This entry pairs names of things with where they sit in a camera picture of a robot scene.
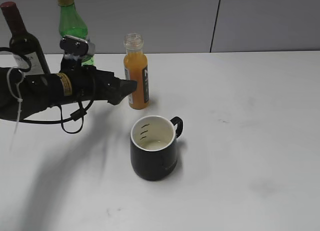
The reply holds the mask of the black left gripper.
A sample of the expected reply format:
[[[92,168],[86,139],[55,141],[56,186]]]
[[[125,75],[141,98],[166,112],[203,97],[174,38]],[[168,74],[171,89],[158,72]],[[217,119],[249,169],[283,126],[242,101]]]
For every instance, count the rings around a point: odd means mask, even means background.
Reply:
[[[134,102],[133,95],[137,89],[137,81],[119,79],[113,72],[96,69],[85,65],[72,73],[72,90],[83,101],[107,101],[118,105],[125,97]]]

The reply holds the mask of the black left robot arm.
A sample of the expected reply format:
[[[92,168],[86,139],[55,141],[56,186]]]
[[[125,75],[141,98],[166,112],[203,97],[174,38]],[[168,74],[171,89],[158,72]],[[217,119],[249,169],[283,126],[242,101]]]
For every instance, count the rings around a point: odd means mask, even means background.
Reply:
[[[0,70],[0,117],[23,120],[47,108],[79,101],[107,101],[115,106],[136,89],[136,81],[117,78],[92,65],[24,78],[16,68],[5,67]]]

